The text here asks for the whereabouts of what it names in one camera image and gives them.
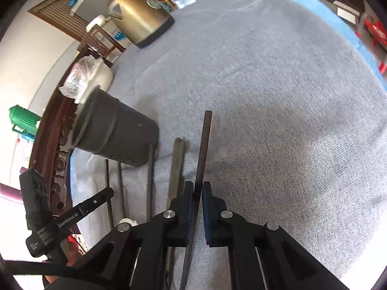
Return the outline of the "left hand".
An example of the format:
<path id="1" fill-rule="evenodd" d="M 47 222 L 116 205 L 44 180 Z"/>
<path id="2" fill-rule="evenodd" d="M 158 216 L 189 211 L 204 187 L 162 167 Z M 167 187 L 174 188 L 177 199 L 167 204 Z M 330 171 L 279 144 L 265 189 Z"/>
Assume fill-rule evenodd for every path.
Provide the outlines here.
<path id="1" fill-rule="evenodd" d="M 74 265 L 78 259 L 80 259 L 83 256 L 83 252 L 81 248 L 79 247 L 79 244 L 73 239 L 65 239 L 61 242 L 60 247 L 62 248 L 66 258 L 67 258 L 67 266 Z M 48 286 L 49 284 L 56 281 L 58 277 L 57 276 L 51 276 L 51 275 L 44 275 L 43 276 L 43 285 L 44 287 Z"/>

